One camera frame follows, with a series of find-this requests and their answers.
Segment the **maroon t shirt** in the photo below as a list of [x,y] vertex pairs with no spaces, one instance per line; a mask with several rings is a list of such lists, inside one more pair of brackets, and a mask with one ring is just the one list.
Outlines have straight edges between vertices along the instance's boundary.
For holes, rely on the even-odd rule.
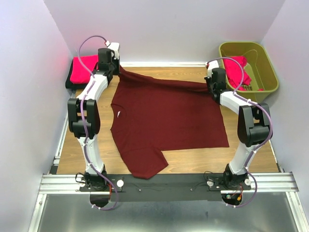
[[165,169],[164,151],[229,146],[220,107],[203,83],[121,69],[111,107],[113,140],[137,178]]

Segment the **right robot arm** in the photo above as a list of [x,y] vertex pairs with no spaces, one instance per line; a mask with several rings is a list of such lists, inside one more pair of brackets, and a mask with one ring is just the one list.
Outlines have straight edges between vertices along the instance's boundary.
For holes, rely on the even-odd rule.
[[222,184],[234,189],[245,182],[256,152],[272,137],[269,106],[255,103],[226,88],[225,69],[212,68],[205,77],[208,90],[215,102],[238,115],[239,146],[223,172]]

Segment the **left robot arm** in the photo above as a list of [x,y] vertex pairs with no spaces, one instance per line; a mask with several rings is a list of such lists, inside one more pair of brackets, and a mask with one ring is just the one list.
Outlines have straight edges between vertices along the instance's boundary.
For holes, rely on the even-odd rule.
[[89,72],[90,80],[78,97],[68,100],[69,129],[81,145],[85,159],[82,183],[88,189],[104,191],[110,184],[105,177],[105,165],[98,148],[100,117],[97,101],[113,76],[120,72],[119,44],[111,43],[98,50],[98,62],[93,71],[85,66],[80,56],[77,58],[81,66]]

